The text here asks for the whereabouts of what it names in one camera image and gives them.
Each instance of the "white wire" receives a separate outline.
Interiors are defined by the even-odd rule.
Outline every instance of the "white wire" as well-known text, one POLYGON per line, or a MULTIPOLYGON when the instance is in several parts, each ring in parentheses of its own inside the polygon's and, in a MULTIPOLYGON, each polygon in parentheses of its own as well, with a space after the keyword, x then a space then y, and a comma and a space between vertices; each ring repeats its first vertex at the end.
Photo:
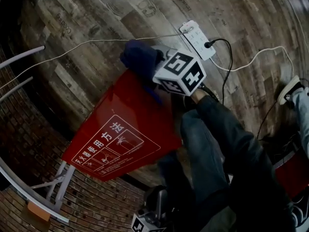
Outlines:
MULTIPOLYGON (((302 34, 303 34, 303 37, 304 37, 305 45, 306 45, 307 50, 308 50, 308 52, 309 52, 309 47, 308 47, 308 44, 307 44, 306 36, 305 36, 304 30, 303 30, 303 27, 302 27, 302 25, 301 25, 301 22, 300 22, 300 20, 299 20, 299 18, 298 18, 298 16, 297 16, 297 13, 296 13, 296 11, 295 11, 294 6, 292 5, 291 0, 288 0, 288 1, 289 1, 290 5, 291 5, 291 8, 292 8, 294 14, 295 14, 295 17, 296 17, 297 20, 298 20, 300 29, 301 29, 302 34)), ((286 49, 285 49, 283 46, 277 46, 277 47, 275 47, 275 48, 263 49, 263 50, 259 51, 259 52, 254 56, 254 58, 252 59, 252 61, 251 61, 249 64, 247 64, 247 65, 245 65, 245 66, 241 66, 241 67, 236 68, 236 69, 233 69, 233 70, 231 70, 231 72, 239 71, 239 70, 241 70, 241 69, 243 69, 243 68, 246 68, 246 67, 250 66, 250 65, 254 62, 254 60, 256 59, 256 57, 257 57, 260 53, 265 52, 265 51, 276 50, 276 49, 278 49, 278 48, 282 48, 282 49, 284 50, 284 52, 285 52, 285 54, 287 55, 289 61, 291 62, 291 65, 292 65, 292 76, 294 76, 294 65, 293 65, 293 62, 292 62, 290 56, 288 55, 286 49)), ((216 67, 218 67, 219 69, 221 69, 221 70, 223 70, 223 71, 229 71, 228 69, 222 68, 221 66, 217 65, 217 64, 213 61, 213 59, 211 59, 211 61, 212 61, 212 63, 213 63, 216 67)))
POLYGON ((291 8, 292 8, 292 10, 293 10, 293 12, 294 12, 294 14, 295 14, 295 16, 296 16, 297 20, 298 20, 298 23, 299 23, 299 26, 300 26, 301 32, 303 33, 303 36, 304 36, 304 41, 305 41, 305 44, 306 44, 307 50, 308 50, 308 52, 309 52, 309 47, 308 47, 308 44, 307 44, 307 40, 306 40, 306 36, 305 36, 304 30, 303 30, 303 27, 301 26, 301 22, 300 22, 300 20, 299 20, 299 18, 298 18, 298 16, 297 16, 297 13, 296 13, 296 11, 295 11, 295 9, 294 9, 294 6, 292 5, 291 0, 288 0, 288 1, 289 1, 290 5, 291 5, 291 8))
MULTIPOLYGON (((164 37, 172 37, 172 36, 179 36, 179 35, 183 35, 185 33, 187 33, 188 31, 185 31, 185 32, 182 32, 182 33, 177 33, 177 34, 170 34, 170 35, 163 35, 163 36, 155 36, 155 37, 148 37, 148 38, 138 38, 138 39, 130 39, 130 40, 153 40, 153 39, 158 39, 158 38, 164 38, 164 37)), ((30 66, 29 68, 25 69, 23 72, 21 72, 17 77, 15 77, 14 79, 12 79, 11 81, 9 81, 8 83, 6 83, 5 85, 3 85, 2 87, 0 87, 0 89, 4 88, 5 86, 7 86, 8 84, 10 84, 12 81, 16 80, 17 78, 19 78, 23 73, 27 72, 28 70, 32 69, 33 67, 35 66, 38 66, 40 64, 44 64, 44 63, 47 63, 47 62, 50 62, 50 61, 53 61, 57 58, 61 58, 63 57, 64 55, 68 54, 69 52, 75 50, 76 48, 80 47, 81 45, 83 44, 87 44, 87 43, 91 43, 91 42, 108 42, 108 41, 130 41, 130 40, 90 40, 90 41, 86 41, 84 43, 81 43, 79 44, 78 46, 74 47, 73 49, 65 52, 64 54, 58 56, 58 57, 55 57, 55 58, 51 58, 51 59, 48 59, 48 60, 45 60, 45 61, 42 61, 40 63, 37 63, 37 64, 34 64, 32 66, 30 66)))
MULTIPOLYGON (((236 69, 233 69, 233 70, 231 70, 231 72, 236 72, 236 71, 239 71, 239 70, 241 70, 241 69, 243 69, 243 68, 246 68, 246 67, 250 66, 250 65, 255 61, 255 59, 257 58, 257 56, 258 56, 259 54, 261 54, 262 52, 265 52, 265 51, 274 51, 274 50, 277 50, 277 49, 279 49, 279 48, 282 48, 282 49, 284 50, 284 52, 285 52, 285 54, 287 55, 289 61, 291 62, 291 65, 292 65, 292 75, 294 75, 294 65, 293 65, 293 62, 292 62, 290 56, 288 55, 287 51, 285 50, 285 48, 284 48, 283 46, 277 46, 277 47, 274 47, 274 48, 266 48, 266 49, 263 49, 263 50, 259 51, 259 52, 254 56, 254 58, 251 60, 251 62, 250 62, 249 64, 244 65, 244 66, 241 66, 241 67, 238 67, 238 68, 236 68, 236 69)), ((220 67, 219 65, 217 65, 217 64, 213 61, 213 59, 211 59, 211 61, 212 61, 212 63, 213 63, 216 67, 218 67, 219 69, 221 69, 221 70, 223 70, 223 71, 226 71, 226 72, 229 71, 228 69, 222 68, 222 67, 220 67)))

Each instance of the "knee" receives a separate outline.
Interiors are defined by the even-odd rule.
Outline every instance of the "knee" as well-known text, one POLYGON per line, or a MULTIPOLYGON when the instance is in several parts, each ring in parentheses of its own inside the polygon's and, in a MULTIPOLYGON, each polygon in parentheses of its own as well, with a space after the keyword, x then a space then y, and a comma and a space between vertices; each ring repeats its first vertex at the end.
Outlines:
POLYGON ((197 114, 196 110, 191 110, 185 113, 181 121, 181 135, 185 140, 194 136, 201 128, 203 121, 197 114))

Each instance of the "white shoe sole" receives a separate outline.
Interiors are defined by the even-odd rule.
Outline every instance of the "white shoe sole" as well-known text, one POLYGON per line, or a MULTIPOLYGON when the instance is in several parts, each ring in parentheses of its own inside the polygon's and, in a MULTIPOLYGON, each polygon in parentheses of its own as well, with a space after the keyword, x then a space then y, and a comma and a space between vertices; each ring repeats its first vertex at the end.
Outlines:
POLYGON ((288 92, 297 84, 299 83, 299 77, 298 75, 294 76, 293 79, 288 83, 287 86, 284 87, 284 89, 281 91, 278 101, 280 105, 284 105, 286 103, 286 99, 284 98, 288 92))

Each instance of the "person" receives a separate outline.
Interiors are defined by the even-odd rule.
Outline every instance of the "person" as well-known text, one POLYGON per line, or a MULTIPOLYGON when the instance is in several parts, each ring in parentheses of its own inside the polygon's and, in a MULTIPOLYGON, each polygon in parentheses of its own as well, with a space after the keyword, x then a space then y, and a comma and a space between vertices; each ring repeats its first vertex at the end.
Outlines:
MULTIPOLYGON (((136 41, 126 44, 120 59, 141 79, 151 81, 160 55, 136 41)), ((293 102, 302 144, 308 151, 309 90, 296 76, 279 96, 293 102)), ((176 231, 295 231, 293 204, 275 176, 256 137, 233 113, 205 91, 191 96, 195 109, 182 116, 181 136, 190 160, 192 185, 173 151, 158 166, 168 198, 179 210, 176 231), (219 151, 225 157, 222 164, 219 151), (233 175, 231 184, 225 173, 233 175)))

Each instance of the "hand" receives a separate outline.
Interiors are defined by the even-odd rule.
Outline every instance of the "hand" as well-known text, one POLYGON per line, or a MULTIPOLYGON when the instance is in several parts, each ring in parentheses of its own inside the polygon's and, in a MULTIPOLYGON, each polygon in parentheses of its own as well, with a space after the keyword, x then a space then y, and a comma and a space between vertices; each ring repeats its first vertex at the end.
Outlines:
POLYGON ((147 44, 131 40, 126 43, 120 60, 143 80, 152 81, 155 74, 158 52, 147 44))
POLYGON ((191 99, 198 104, 198 102, 203 99, 206 95, 208 95, 205 91, 201 89, 196 89, 194 93, 191 95, 191 99))

